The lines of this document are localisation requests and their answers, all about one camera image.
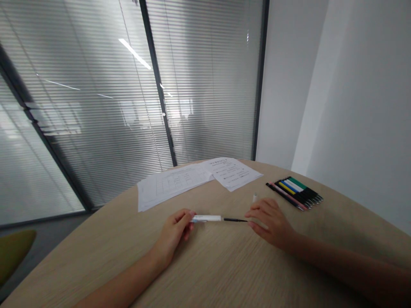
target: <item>round table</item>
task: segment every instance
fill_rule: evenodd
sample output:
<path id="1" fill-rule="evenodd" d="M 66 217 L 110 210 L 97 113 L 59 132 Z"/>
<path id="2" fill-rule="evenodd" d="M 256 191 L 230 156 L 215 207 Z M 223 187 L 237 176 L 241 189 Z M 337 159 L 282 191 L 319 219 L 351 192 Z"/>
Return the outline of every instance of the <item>round table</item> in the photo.
<path id="1" fill-rule="evenodd" d="M 411 238 L 373 212 L 289 170 L 242 162 L 264 176 L 234 192 L 214 180 L 139 213 L 137 186 L 126 190 L 64 239 L 1 307 L 70 307 L 143 256 L 173 212 L 187 207 L 198 214 L 242 218 L 255 192 L 259 198 L 277 200 L 298 232 L 411 267 Z M 289 175 L 324 201 L 301 212 L 265 185 Z M 269 245 L 246 223 L 208 222 L 196 225 L 170 267 L 134 306 L 361 307 L 366 303 L 331 276 Z"/>

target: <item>fluorescent light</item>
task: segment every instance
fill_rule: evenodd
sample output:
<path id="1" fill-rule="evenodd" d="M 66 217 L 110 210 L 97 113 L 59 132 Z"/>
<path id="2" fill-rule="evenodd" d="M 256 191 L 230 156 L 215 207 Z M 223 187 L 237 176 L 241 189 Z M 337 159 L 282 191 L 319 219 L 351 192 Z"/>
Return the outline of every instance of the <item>fluorescent light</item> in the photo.
<path id="1" fill-rule="evenodd" d="M 100 95 L 102 97 L 112 98 L 111 96 L 107 96 L 107 95 L 102 95 L 102 94 L 97 94 L 97 95 Z"/>
<path id="2" fill-rule="evenodd" d="M 135 50 L 134 50 L 133 48 L 131 48 L 131 46 L 130 46 L 124 39 L 119 38 L 119 41 L 120 41 L 120 43 L 122 43 L 122 44 L 128 49 L 128 51 L 130 51 L 130 52 L 133 54 L 133 56 L 134 56 L 141 64 L 143 64 L 145 67 L 147 67 L 147 69 L 151 69 L 151 66 L 149 66 L 149 65 L 147 64 L 147 62 L 144 61 L 143 58 L 140 57 L 140 56 L 135 52 Z"/>
<path id="3" fill-rule="evenodd" d="M 73 88 L 73 87 L 69 87 L 69 86 L 63 85 L 63 84 L 61 84 L 61 83 L 55 83 L 54 81 L 49 81 L 49 80 L 47 80 L 47 79 L 44 79 L 44 81 L 47 81 L 47 82 L 50 82 L 50 83 L 54 83 L 54 84 L 58 84 L 59 86 L 65 86 L 66 88 L 70 88 L 70 89 L 73 89 L 73 90 L 78 90 L 78 91 L 80 91 L 80 89 Z"/>

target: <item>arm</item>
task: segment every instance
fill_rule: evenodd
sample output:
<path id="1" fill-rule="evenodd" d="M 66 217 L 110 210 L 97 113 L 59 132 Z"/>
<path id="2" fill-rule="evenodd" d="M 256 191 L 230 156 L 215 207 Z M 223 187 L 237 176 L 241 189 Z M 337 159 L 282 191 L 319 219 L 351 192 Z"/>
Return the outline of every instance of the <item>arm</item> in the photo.
<path id="1" fill-rule="evenodd" d="M 245 217 L 268 226 L 248 224 L 270 244 L 310 263 L 348 284 L 381 307 L 405 307 L 411 303 L 411 271 L 337 248 L 298 234 L 273 199 L 253 204 Z"/>
<path id="2" fill-rule="evenodd" d="M 180 240 L 188 240 L 194 228 L 190 222 L 194 215 L 187 209 L 171 215 L 160 238 L 145 256 L 74 307 L 128 307 L 168 267 Z"/>

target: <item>white wall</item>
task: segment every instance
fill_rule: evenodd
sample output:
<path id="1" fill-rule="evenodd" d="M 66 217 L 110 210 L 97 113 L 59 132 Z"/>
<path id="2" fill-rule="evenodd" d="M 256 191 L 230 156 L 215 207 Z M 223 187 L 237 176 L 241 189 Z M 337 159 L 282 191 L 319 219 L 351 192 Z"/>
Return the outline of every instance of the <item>white wall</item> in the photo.
<path id="1" fill-rule="evenodd" d="M 411 2 L 271 1 L 257 160 L 411 235 Z"/>
<path id="2" fill-rule="evenodd" d="M 411 235 L 411 2 L 356 0 L 307 176 Z"/>
<path id="3" fill-rule="evenodd" d="M 330 0 L 291 170 L 305 175 L 355 0 Z"/>
<path id="4" fill-rule="evenodd" d="M 257 157 L 290 169 L 328 0 L 270 1 Z"/>

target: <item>forearm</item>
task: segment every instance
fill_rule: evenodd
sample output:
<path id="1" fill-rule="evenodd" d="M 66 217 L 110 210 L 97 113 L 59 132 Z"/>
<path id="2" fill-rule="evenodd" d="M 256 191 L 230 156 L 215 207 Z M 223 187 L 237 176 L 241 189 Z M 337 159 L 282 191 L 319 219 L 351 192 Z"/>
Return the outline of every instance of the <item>forearm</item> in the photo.
<path id="1" fill-rule="evenodd" d="M 303 235 L 286 251 L 350 285 L 381 307 L 410 302 L 411 272 Z"/>
<path id="2" fill-rule="evenodd" d="M 151 250 L 75 307 L 128 307 L 163 270 L 164 265 Z"/>

